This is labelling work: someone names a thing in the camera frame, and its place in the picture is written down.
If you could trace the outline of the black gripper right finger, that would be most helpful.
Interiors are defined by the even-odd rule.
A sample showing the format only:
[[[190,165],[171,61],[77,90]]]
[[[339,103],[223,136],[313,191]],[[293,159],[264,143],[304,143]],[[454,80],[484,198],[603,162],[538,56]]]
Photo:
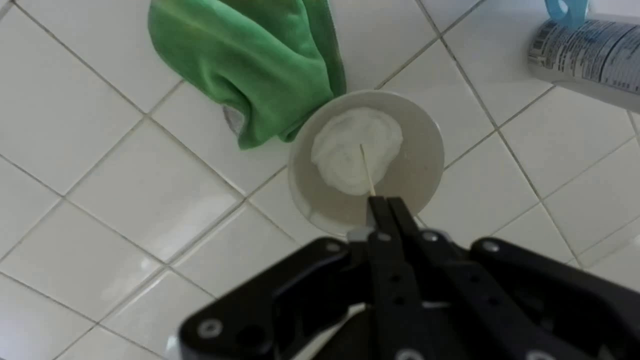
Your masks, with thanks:
[[[390,198],[390,210],[421,283],[433,283],[433,291],[461,312],[461,330],[483,360],[574,358],[574,350],[537,327],[479,261],[445,235],[418,230],[401,198]]]

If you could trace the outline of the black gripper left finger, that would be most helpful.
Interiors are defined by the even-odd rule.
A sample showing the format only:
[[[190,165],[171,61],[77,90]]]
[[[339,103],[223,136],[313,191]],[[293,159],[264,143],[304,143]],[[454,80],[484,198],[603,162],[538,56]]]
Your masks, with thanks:
[[[421,292],[386,198],[368,200],[368,224],[373,227],[366,254],[373,278],[375,357],[378,360],[427,360]]]

